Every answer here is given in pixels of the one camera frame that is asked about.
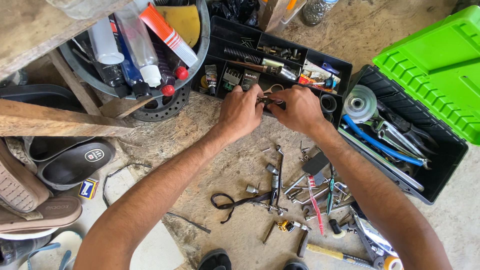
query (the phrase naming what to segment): wooden plank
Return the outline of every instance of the wooden plank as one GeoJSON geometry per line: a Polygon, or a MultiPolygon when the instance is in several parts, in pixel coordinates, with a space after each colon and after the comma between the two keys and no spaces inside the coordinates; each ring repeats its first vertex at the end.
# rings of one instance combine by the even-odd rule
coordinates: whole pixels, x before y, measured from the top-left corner
{"type": "Polygon", "coordinates": [[[269,0],[260,21],[260,29],[271,32],[287,10],[289,0],[269,0]]]}
{"type": "Polygon", "coordinates": [[[107,6],[75,20],[45,0],[0,0],[0,79],[26,66],[132,0],[90,1],[107,6]]]}
{"type": "Polygon", "coordinates": [[[100,107],[100,111],[105,117],[122,119],[123,117],[132,113],[134,110],[147,104],[152,99],[153,98],[144,101],[137,101],[135,99],[120,99],[115,97],[114,99],[100,107]]]}
{"type": "Polygon", "coordinates": [[[58,50],[54,49],[53,51],[49,52],[48,55],[52,60],[52,63],[59,71],[60,75],[63,77],[63,79],[65,79],[65,82],[67,82],[72,92],[77,96],[85,111],[87,111],[88,114],[101,116],[102,113],[100,112],[95,102],[92,100],[92,97],[88,93],[88,91],[91,90],[85,89],[80,84],[80,82],[77,80],[77,77],[75,77],[75,75],[71,71],[70,66],[63,59],[58,50]]]}
{"type": "Polygon", "coordinates": [[[123,136],[123,120],[0,99],[0,136],[123,136]]]}

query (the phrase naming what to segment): black plastic bag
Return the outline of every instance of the black plastic bag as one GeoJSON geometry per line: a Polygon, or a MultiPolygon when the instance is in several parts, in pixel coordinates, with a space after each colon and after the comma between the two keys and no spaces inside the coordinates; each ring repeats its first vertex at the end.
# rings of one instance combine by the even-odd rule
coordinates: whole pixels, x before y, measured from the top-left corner
{"type": "Polygon", "coordinates": [[[212,15],[218,15],[231,21],[258,27],[257,0],[221,0],[210,5],[212,15]]]}

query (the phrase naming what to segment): brown sandal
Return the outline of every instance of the brown sandal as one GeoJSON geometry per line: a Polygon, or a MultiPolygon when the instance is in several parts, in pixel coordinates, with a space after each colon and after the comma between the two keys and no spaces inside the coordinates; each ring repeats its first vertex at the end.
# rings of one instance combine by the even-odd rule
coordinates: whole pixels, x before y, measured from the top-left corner
{"type": "Polygon", "coordinates": [[[0,198],[13,209],[26,213],[48,196],[45,185],[12,156],[0,139],[0,198]]]}
{"type": "Polygon", "coordinates": [[[39,205],[36,210],[42,214],[43,219],[27,221],[0,208],[0,233],[68,226],[80,217],[82,203],[77,197],[54,197],[39,205]]]}

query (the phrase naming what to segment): blue handle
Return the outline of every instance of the blue handle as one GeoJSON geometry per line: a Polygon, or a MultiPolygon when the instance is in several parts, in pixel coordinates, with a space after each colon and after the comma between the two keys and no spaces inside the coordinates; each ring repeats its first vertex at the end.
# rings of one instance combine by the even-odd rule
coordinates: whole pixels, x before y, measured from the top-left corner
{"type": "Polygon", "coordinates": [[[401,160],[404,160],[406,162],[410,162],[412,164],[415,164],[417,166],[422,166],[423,165],[423,161],[421,160],[418,160],[418,159],[414,159],[412,157],[409,157],[409,156],[406,156],[406,155],[403,155],[403,154],[400,154],[398,153],[397,151],[389,148],[389,147],[386,147],[385,145],[381,144],[380,142],[378,142],[377,140],[373,139],[372,137],[368,136],[365,132],[363,132],[359,127],[357,127],[357,125],[352,121],[352,119],[347,115],[345,114],[344,116],[342,116],[343,120],[345,120],[345,122],[347,122],[347,125],[349,125],[353,131],[358,134],[360,137],[362,137],[364,140],[366,140],[367,142],[369,142],[371,145],[377,147],[378,149],[380,149],[381,151],[389,154],[390,156],[394,156],[396,157],[397,159],[401,159],[401,160]]]}

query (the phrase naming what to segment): wooden post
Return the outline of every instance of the wooden post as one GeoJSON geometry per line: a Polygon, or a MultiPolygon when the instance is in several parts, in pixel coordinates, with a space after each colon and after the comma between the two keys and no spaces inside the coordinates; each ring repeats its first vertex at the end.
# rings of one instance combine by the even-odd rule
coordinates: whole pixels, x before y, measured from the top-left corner
{"type": "Polygon", "coordinates": [[[70,70],[70,66],[67,64],[67,62],[65,62],[60,53],[54,49],[49,52],[48,55],[72,92],[77,96],[85,111],[87,111],[88,114],[101,116],[102,113],[88,94],[88,91],[91,90],[85,89],[80,84],[80,82],[77,80],[77,77],[75,77],[73,72],[70,70]]]}
{"type": "Polygon", "coordinates": [[[260,29],[271,32],[283,17],[287,10],[289,0],[268,0],[265,11],[260,20],[260,29]]]}
{"type": "Polygon", "coordinates": [[[0,99],[0,136],[123,136],[123,120],[0,99]]]}
{"type": "Polygon", "coordinates": [[[100,107],[100,111],[105,117],[122,119],[151,100],[153,100],[153,98],[144,101],[114,98],[100,107]]]}

